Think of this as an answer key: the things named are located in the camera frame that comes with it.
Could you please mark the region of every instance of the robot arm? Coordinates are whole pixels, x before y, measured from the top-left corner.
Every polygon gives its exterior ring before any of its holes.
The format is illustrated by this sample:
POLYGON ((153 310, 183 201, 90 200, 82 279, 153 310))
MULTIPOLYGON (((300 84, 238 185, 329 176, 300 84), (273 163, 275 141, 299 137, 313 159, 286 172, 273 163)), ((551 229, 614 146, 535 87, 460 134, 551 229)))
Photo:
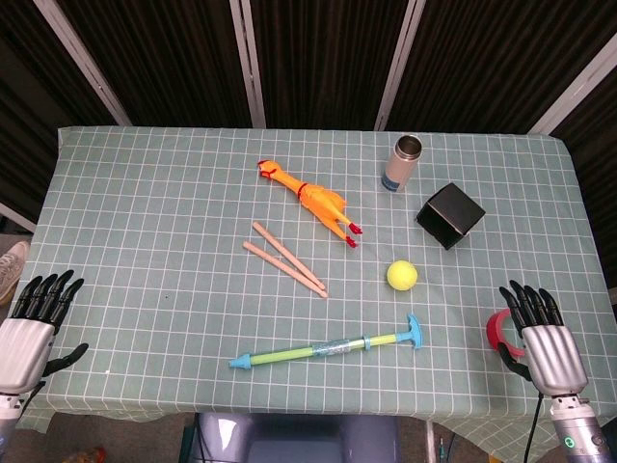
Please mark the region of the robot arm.
POLYGON ((0 326, 0 461, 30 399, 44 386, 43 377, 77 362, 88 349, 83 343, 62 359, 48 362, 56 334, 75 293, 76 280, 66 290, 72 270, 60 278, 37 277, 23 288, 13 313, 0 326), (21 395, 30 393, 22 406, 21 395))
POLYGON ((587 385, 587 374, 577 345, 563 325, 557 304, 548 292, 536 292, 515 281, 499 292, 505 298, 519 336, 523 339, 527 366, 510 355, 505 344, 499 355, 510 370, 531 381, 542 395, 552 398, 550 418, 571 463, 609 463, 614 461, 589 400, 578 393, 587 385))

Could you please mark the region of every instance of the rubber chicken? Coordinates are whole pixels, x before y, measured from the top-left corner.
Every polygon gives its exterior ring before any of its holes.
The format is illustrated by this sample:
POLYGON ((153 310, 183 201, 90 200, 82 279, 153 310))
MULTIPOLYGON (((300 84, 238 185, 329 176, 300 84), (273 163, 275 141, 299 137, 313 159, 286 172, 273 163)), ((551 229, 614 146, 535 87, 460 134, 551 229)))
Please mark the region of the rubber chicken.
POLYGON ((259 161, 257 166, 262 177, 276 180, 285 185, 298 195, 300 203, 315 214, 322 224, 336 233, 341 239, 344 239, 352 248, 357 246, 356 241, 341 230, 336 222, 339 220, 347 225, 351 232, 362 234, 362 229, 343 215, 345 200, 337 193, 327 190, 323 186, 312 185, 292 177, 274 161, 259 161))

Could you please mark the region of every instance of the tennis ball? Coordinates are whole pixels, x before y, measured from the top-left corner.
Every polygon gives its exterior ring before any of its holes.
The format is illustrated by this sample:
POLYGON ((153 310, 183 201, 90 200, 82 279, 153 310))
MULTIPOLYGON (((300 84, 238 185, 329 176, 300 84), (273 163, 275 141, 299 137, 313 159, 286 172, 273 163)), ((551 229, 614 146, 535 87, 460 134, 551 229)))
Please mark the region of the tennis ball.
POLYGON ((388 283, 394 289, 406 291, 417 281, 417 270, 406 260, 397 260, 388 268, 388 283))

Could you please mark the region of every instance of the wooden stick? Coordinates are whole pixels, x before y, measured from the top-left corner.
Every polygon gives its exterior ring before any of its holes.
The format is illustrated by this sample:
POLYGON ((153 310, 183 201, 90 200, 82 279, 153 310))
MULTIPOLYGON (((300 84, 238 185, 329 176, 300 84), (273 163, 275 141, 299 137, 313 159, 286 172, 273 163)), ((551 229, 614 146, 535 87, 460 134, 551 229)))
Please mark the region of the wooden stick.
POLYGON ((259 224, 259 222, 253 222, 253 228, 257 230, 259 234, 261 234, 261 236, 266 238, 271 245, 277 248, 281 254, 288 258, 291 263, 298 267, 298 270, 300 270, 305 275, 305 277, 307 277, 309 280, 319 286, 319 289, 326 289, 326 286, 321 283, 319 279, 315 277, 315 275, 303 263, 301 263, 298 258, 291 254, 291 251, 285 248, 277 238, 270 234, 270 232, 268 232, 266 229, 261 227, 261 224, 259 224))
POLYGON ((321 297, 324 297, 324 298, 328 297, 328 293, 326 291, 324 291, 323 289, 319 289, 319 287, 317 287, 317 285, 315 283, 313 283, 311 280, 309 280, 307 277, 305 277, 299 271, 294 270, 289 265, 286 265, 286 264, 282 263, 280 260, 278 260, 276 258, 273 258, 268 253, 266 253, 265 251, 261 251, 253 243, 245 241, 242 246, 245 249, 248 249, 249 251, 251 251, 253 254, 255 254, 257 256, 260 256, 265 261, 271 263, 272 265, 274 265, 278 269, 282 270, 283 272, 285 272, 290 277, 295 278, 298 282, 300 282, 304 286, 312 289, 317 294, 319 294, 321 297))

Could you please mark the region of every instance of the black cube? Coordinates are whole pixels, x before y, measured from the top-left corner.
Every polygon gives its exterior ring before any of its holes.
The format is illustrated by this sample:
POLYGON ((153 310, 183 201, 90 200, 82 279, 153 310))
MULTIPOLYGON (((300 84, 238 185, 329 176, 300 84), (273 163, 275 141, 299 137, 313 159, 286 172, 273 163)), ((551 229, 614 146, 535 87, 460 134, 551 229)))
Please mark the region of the black cube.
POLYGON ((454 183, 448 183, 422 207, 417 222, 450 249, 478 223, 485 212, 454 183))

